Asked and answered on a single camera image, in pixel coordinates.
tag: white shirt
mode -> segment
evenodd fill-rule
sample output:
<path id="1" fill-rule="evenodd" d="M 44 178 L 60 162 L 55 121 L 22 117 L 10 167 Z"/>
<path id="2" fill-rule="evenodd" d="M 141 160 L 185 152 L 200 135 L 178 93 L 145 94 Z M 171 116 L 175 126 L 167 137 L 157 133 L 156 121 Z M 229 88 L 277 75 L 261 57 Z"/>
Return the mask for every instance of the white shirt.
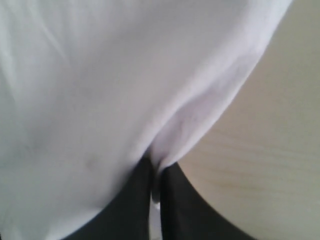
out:
<path id="1" fill-rule="evenodd" d="M 217 121 L 291 0 L 0 0 L 0 232 L 57 240 Z"/>

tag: wooden floor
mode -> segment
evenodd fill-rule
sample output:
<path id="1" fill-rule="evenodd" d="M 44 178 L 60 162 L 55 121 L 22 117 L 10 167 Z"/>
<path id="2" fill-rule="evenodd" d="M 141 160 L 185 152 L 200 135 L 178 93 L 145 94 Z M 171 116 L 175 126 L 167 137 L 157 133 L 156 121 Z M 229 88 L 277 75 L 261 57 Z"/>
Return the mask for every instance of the wooden floor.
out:
<path id="1" fill-rule="evenodd" d="M 295 1 L 263 60 L 181 162 L 260 240 L 320 240 L 320 1 Z"/>

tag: white fabric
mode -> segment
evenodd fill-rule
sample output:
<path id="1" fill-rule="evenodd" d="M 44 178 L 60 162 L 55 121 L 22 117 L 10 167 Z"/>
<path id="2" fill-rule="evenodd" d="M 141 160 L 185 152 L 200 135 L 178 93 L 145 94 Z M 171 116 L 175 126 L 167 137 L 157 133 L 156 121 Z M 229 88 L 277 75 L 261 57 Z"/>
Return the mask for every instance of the white fabric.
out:
<path id="1" fill-rule="evenodd" d="M 290 0 L 0 0 L 0 232 L 57 240 L 149 149 L 178 161 L 262 56 Z"/>

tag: light wooden surface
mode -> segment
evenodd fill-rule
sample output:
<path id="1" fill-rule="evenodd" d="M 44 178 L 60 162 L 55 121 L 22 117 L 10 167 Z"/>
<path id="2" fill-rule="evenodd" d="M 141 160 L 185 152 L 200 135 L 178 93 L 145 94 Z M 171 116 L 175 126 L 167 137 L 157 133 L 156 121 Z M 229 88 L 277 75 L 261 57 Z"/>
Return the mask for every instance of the light wooden surface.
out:
<path id="1" fill-rule="evenodd" d="M 181 162 L 259 240 L 320 240 L 320 1 L 295 1 L 235 101 Z"/>

